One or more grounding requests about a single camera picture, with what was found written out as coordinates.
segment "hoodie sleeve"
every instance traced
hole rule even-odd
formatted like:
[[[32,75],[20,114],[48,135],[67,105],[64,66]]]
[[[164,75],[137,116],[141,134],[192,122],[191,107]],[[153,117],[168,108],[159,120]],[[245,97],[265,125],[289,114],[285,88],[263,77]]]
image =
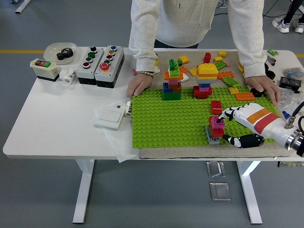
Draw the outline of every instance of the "hoodie sleeve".
[[[136,70],[154,71],[153,52],[161,0],[133,0],[129,49],[134,53]]]
[[[228,17],[245,77],[265,75],[264,0],[229,0]]]

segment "paper sheet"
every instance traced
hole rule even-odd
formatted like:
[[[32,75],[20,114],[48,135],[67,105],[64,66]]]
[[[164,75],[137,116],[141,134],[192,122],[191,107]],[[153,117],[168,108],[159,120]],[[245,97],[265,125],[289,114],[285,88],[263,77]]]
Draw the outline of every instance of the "paper sheet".
[[[126,105],[128,101],[129,99],[124,99],[109,106]],[[101,110],[102,108],[93,111],[96,118],[101,113]],[[139,155],[139,149],[133,148],[132,145],[132,118],[123,117],[118,129],[108,127],[102,127],[102,129],[120,163]]]

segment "gray floor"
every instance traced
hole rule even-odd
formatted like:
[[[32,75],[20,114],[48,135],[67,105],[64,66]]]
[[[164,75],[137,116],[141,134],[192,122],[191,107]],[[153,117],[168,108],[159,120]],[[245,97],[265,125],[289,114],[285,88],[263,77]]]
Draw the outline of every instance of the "gray floor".
[[[275,0],[267,0],[265,12]],[[269,16],[285,14],[279,0]],[[56,42],[77,46],[128,46],[130,0],[0,1],[0,49],[44,50]],[[226,12],[218,9],[216,13]],[[265,49],[304,54],[304,34],[281,34],[264,18]],[[227,15],[214,18],[199,48],[233,48]],[[0,147],[2,148],[36,79],[29,67],[42,54],[0,54]],[[224,163],[232,200],[212,201],[205,162],[97,161],[85,223],[72,224],[81,171],[70,160],[9,159],[0,153],[0,227],[251,227],[235,162]],[[303,227],[301,168],[262,162],[251,174],[263,228]]]

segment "hand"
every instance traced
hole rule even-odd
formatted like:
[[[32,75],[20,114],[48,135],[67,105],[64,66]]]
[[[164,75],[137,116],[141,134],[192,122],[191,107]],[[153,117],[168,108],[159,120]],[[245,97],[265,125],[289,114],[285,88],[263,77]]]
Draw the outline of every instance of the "hand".
[[[128,85],[126,96],[132,99],[132,95],[138,96],[145,88],[152,84],[153,78],[149,75],[139,74],[133,78]]]
[[[266,75],[247,77],[245,78],[245,82],[247,85],[251,85],[259,92],[263,92],[265,90],[270,98],[270,101],[274,105],[280,104],[281,91]]]

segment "robotic hand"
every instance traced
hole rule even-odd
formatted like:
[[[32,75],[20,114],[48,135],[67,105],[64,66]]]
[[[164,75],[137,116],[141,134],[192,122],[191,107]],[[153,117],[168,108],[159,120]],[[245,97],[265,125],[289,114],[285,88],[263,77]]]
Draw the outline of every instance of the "robotic hand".
[[[221,113],[217,122],[224,118],[229,118],[229,121],[235,119],[254,133],[238,138],[223,135],[226,141],[238,148],[261,146],[264,138],[274,139],[281,147],[287,150],[294,149],[299,156],[304,157],[304,137],[297,127],[292,126],[293,121],[286,124],[279,116],[259,104],[249,103],[240,107],[230,107]]]

